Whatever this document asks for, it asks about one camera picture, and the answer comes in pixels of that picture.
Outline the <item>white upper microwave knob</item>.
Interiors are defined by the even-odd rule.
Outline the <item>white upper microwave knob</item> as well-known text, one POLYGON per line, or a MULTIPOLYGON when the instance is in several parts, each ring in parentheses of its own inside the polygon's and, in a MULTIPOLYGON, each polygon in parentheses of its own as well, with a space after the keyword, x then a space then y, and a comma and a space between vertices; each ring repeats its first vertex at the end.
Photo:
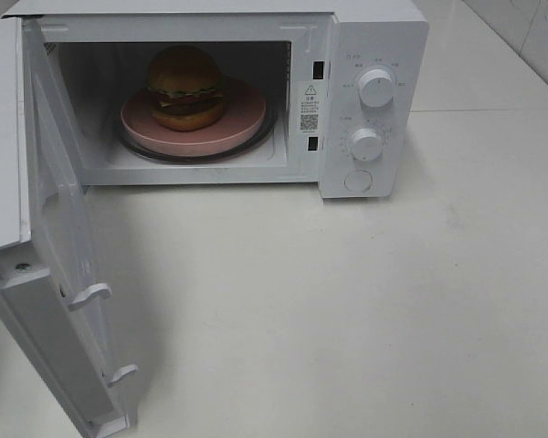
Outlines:
POLYGON ((388 67, 375 65, 360 73, 355 85, 365 107, 381 108, 393 100, 395 76, 388 67))

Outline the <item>white microwave oven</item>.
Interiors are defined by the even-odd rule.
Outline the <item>white microwave oven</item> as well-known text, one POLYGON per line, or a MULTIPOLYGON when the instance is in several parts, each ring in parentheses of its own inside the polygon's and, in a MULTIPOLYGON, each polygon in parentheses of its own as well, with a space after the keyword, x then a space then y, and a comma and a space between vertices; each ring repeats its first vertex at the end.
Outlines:
POLYGON ((85 186, 316 183, 324 198, 380 197, 394 186, 428 24, 410 1, 20 1, 0 19, 34 18, 73 110, 74 169, 85 186), (276 114, 256 148, 226 160, 170 163, 126 148, 114 126, 145 90, 150 62, 171 46, 205 51, 224 79, 257 88, 276 114), (393 100, 365 107, 355 81, 371 66, 395 76, 393 100), (321 87, 316 132, 298 128, 302 81, 321 87), (378 132, 379 158, 356 161, 351 134, 378 132), (345 177, 365 170, 364 193, 345 177))

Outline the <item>pink round plate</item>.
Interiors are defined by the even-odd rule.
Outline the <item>pink round plate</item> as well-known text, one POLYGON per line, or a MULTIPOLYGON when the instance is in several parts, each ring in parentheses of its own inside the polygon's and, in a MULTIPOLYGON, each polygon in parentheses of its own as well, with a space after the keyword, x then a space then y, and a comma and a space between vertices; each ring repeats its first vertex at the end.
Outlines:
POLYGON ((266 98, 248 83, 230 79, 225 89, 225 112, 214 123, 197 130, 177 131, 153 117, 155 100, 145 91, 133 95, 121 108, 128 138, 147 151, 193 159, 227 152, 250 141, 266 120, 266 98))

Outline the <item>white lower microwave knob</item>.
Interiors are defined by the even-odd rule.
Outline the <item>white lower microwave knob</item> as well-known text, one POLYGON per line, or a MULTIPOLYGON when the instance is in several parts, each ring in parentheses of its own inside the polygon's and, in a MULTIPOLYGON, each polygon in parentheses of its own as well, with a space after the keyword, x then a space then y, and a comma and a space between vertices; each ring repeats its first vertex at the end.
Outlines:
POLYGON ((374 129, 361 128, 355 130, 349 139, 349 150, 356 161, 374 161, 383 152, 381 137, 374 129))

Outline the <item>white microwave knob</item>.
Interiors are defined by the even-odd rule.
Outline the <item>white microwave knob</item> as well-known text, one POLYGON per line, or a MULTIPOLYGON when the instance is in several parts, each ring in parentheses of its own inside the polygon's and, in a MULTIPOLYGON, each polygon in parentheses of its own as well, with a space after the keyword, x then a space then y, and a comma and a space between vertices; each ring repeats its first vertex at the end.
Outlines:
POLYGON ((365 107, 381 108, 393 100, 395 76, 388 67, 375 65, 360 73, 355 85, 365 107))
POLYGON ((349 139, 349 150, 356 161, 374 161, 383 152, 381 137, 374 129, 361 128, 355 130, 349 139))

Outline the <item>white microwave door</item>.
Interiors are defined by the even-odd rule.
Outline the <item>white microwave door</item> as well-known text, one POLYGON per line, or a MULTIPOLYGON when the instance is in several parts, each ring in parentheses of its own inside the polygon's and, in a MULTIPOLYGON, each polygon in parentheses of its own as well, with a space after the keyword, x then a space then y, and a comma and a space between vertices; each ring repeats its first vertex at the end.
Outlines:
POLYGON ((131 426, 73 110, 34 18, 0 19, 0 319, 83 437, 131 426))

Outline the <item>toy burger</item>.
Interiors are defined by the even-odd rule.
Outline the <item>toy burger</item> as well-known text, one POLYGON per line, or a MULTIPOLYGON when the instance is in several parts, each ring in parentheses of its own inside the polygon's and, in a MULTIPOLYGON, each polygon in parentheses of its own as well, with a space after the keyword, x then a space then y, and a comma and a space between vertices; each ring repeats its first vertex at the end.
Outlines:
POLYGON ((225 113, 223 75, 200 48, 171 46, 149 64, 146 88, 153 99, 153 118, 176 131, 203 129, 225 113))

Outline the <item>white round door-release button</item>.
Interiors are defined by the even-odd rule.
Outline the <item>white round door-release button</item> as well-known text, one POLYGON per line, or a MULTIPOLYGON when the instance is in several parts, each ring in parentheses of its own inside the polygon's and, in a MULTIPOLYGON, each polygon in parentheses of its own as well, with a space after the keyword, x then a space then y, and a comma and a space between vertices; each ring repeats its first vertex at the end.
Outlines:
POLYGON ((373 177, 365 170, 350 172, 344 179, 344 186, 347 190, 356 193, 364 193, 372 187, 373 177))

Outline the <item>white warning label sticker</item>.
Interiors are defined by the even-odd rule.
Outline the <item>white warning label sticker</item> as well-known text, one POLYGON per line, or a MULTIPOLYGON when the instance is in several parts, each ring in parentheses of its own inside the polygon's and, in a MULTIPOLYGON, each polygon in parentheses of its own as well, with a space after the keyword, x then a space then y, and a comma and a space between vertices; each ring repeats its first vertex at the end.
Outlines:
POLYGON ((316 132, 321 113, 321 87, 313 81, 302 81, 298 86, 298 128, 303 133, 316 132))

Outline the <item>glass microwave turntable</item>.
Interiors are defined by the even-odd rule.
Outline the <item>glass microwave turntable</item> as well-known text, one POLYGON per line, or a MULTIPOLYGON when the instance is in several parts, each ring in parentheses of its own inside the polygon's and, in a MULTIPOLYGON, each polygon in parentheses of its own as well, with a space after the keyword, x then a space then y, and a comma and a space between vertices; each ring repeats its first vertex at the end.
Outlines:
POLYGON ((123 128, 123 125, 121 122, 121 115, 120 115, 120 118, 115 122, 114 130, 115 130, 116 136, 118 137, 118 139, 121 140, 121 142, 124 144, 126 148, 128 148, 129 150, 131 150, 133 153, 137 155, 141 155, 142 157, 146 159, 150 159, 158 162, 170 162, 170 163, 179 163, 179 164, 201 163, 201 162, 216 162, 216 161, 226 160, 230 157, 243 154, 246 151, 250 151, 256 148, 273 131, 276 121, 277 121, 276 114, 272 111, 271 106, 268 104, 266 120, 263 123, 262 127, 259 129, 258 134, 255 135, 255 137, 253 137, 252 139, 250 139, 250 141, 247 141, 246 143, 236 147, 235 149, 231 151, 222 152, 218 155, 213 155, 209 157, 201 157, 201 158, 193 158, 193 159, 191 158, 179 159, 177 157, 161 155, 158 153, 147 151, 143 147, 136 145, 134 141, 128 138, 128 135, 125 129, 123 128))

